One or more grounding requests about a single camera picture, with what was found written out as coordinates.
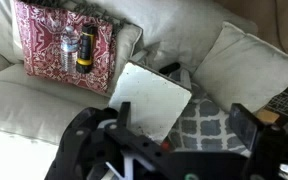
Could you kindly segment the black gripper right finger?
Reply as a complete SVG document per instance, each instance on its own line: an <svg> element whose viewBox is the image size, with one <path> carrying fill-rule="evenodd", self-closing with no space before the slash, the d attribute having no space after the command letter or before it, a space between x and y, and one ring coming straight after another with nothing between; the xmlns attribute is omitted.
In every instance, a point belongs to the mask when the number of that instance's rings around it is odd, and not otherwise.
<svg viewBox="0 0 288 180"><path fill-rule="evenodd" d="M229 126L245 147L252 150L257 133L255 116L242 104L233 103L229 113Z"/></svg>

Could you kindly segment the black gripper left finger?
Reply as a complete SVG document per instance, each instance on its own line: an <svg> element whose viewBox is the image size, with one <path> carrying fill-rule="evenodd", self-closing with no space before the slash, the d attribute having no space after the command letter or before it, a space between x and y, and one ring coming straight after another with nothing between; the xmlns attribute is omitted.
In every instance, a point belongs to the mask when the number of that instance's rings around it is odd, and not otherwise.
<svg viewBox="0 0 288 180"><path fill-rule="evenodd" d="M131 118L131 103L130 102L123 102L121 104L117 124L121 127L128 127Z"/></svg>

